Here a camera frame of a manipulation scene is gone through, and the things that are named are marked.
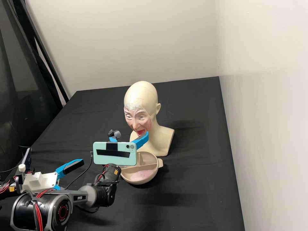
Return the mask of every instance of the red wire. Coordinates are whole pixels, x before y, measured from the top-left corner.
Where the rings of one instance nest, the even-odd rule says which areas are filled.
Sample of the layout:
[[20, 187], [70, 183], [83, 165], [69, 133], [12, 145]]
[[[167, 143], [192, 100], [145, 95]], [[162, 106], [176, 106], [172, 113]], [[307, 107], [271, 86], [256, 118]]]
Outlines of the red wire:
[[45, 189], [44, 191], [40, 192], [39, 194], [36, 195], [36, 198], [41, 198], [44, 193], [46, 193], [48, 190], [54, 190], [53, 188], [51, 189]]
[[3, 192], [5, 192], [5, 191], [8, 189], [8, 187], [10, 186], [10, 181], [11, 181], [11, 180], [9, 180], [9, 181], [0, 189], [0, 193], [3, 193]]
[[35, 209], [36, 209], [36, 214], [38, 218], [38, 225], [39, 225], [39, 231], [43, 231], [43, 221], [42, 221], [42, 215], [41, 211], [39, 210], [39, 206], [37, 203], [35, 203]]
[[102, 178], [102, 176], [106, 173], [106, 171], [103, 171], [102, 174], [98, 177], [96, 183]]

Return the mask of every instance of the mannequin nose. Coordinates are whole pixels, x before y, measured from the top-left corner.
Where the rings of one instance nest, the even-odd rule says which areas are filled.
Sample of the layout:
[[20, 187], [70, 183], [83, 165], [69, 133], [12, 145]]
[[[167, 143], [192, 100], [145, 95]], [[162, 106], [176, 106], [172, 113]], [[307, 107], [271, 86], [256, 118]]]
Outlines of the mannequin nose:
[[139, 124], [139, 123], [136, 123], [136, 121], [134, 120], [133, 129], [134, 129], [134, 130], [137, 130], [139, 127], [140, 127], [140, 124]]

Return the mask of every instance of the mannequin head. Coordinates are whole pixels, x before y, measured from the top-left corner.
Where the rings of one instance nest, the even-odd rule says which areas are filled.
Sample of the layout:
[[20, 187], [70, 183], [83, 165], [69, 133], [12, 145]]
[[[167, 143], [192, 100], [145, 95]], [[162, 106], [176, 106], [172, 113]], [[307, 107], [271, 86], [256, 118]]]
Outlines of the mannequin head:
[[146, 81], [131, 85], [124, 97], [125, 120], [138, 136], [158, 125], [156, 115], [160, 107], [155, 87]]

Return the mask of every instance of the white wall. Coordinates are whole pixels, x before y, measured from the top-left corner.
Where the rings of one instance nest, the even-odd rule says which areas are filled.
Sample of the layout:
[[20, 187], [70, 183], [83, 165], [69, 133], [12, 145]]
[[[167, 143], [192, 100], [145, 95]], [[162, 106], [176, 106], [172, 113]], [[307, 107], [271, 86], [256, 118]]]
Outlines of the white wall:
[[308, 230], [308, 2], [219, 0], [216, 10], [245, 229]]
[[220, 75], [246, 230], [308, 230], [306, 1], [26, 4], [70, 96]]
[[217, 73], [215, 1], [27, 0], [69, 97]]

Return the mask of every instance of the black tablecloth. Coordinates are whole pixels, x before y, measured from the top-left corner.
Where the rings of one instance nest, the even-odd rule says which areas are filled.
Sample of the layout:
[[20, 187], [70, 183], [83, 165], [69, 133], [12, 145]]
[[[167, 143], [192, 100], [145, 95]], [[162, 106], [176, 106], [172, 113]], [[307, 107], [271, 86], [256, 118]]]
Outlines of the black tablecloth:
[[[114, 204], [95, 214], [74, 209], [68, 230], [244, 230], [219, 78], [154, 84], [162, 104], [160, 125], [175, 129], [164, 167], [150, 182], [121, 180]], [[90, 162], [95, 141], [110, 129], [129, 141], [123, 98], [128, 87], [78, 91], [33, 145], [32, 165], [42, 173], [76, 158], [85, 165], [60, 180], [66, 186]], [[92, 182], [93, 164], [71, 187]], [[16, 198], [1, 201], [1, 230]]]

